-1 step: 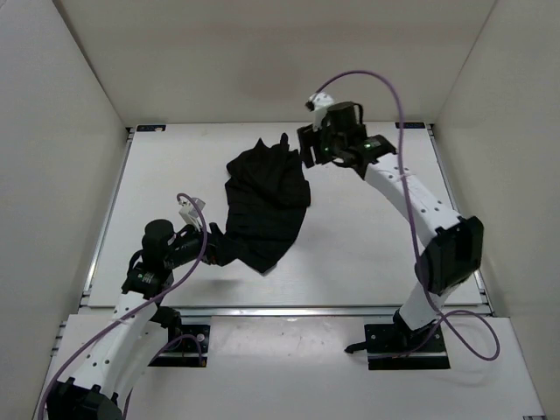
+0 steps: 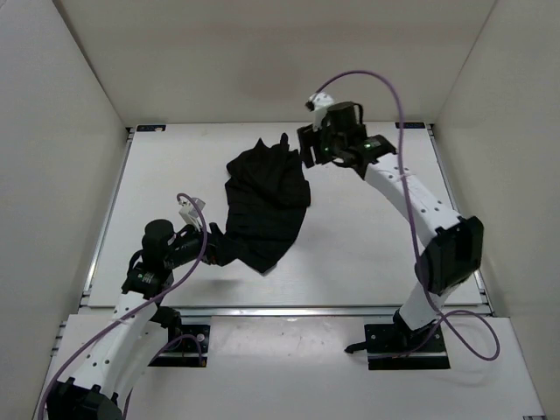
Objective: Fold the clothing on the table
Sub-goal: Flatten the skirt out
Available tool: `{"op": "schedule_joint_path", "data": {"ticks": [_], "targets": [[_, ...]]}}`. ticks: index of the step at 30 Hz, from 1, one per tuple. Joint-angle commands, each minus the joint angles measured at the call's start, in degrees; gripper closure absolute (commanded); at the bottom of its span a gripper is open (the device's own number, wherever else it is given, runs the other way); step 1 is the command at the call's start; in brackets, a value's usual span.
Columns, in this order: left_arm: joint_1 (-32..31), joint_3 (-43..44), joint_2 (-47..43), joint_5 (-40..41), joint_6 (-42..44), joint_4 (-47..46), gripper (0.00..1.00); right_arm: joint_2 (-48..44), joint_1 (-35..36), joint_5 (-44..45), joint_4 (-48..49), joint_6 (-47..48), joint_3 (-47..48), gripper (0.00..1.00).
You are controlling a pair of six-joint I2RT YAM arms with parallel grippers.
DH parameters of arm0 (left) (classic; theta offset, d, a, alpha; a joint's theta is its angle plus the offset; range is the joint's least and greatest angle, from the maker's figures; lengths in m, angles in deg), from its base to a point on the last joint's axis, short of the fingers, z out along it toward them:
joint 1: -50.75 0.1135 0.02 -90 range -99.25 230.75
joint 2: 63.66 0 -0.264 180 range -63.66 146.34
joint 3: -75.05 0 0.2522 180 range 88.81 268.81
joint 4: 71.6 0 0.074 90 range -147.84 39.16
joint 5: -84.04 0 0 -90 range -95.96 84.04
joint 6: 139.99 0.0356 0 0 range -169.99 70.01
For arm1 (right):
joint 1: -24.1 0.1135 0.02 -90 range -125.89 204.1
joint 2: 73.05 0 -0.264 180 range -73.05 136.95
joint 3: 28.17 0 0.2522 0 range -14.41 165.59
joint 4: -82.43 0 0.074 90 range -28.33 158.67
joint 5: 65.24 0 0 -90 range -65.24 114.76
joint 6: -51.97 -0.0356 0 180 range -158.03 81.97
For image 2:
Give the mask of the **black skirt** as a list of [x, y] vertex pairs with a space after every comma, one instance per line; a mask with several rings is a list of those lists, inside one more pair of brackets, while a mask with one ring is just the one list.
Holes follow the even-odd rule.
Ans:
[[294, 244], [311, 205], [299, 153], [283, 133], [270, 147], [258, 140], [226, 169], [226, 231], [212, 230], [216, 262], [239, 260], [265, 274]]

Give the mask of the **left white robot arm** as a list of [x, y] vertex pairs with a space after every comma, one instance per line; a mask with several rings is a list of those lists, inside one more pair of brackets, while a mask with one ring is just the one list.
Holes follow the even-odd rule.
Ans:
[[168, 220], [146, 225], [111, 320], [54, 374], [38, 418], [124, 419], [135, 382], [160, 354], [187, 340], [204, 361], [197, 337], [182, 331], [179, 312], [163, 300], [180, 285], [174, 269], [187, 264], [195, 270], [208, 239], [203, 220], [179, 231]]

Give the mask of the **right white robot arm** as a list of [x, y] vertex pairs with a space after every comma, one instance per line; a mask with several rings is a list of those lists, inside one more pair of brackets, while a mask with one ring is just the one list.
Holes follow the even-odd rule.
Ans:
[[417, 284], [393, 317], [391, 337], [398, 353], [410, 351], [428, 338], [448, 297], [480, 267], [484, 226], [430, 192], [400, 164], [397, 148], [385, 136], [370, 136], [359, 103], [335, 102], [322, 94], [305, 106], [313, 121], [297, 131], [304, 165], [332, 163], [354, 170], [411, 226], [419, 252]]

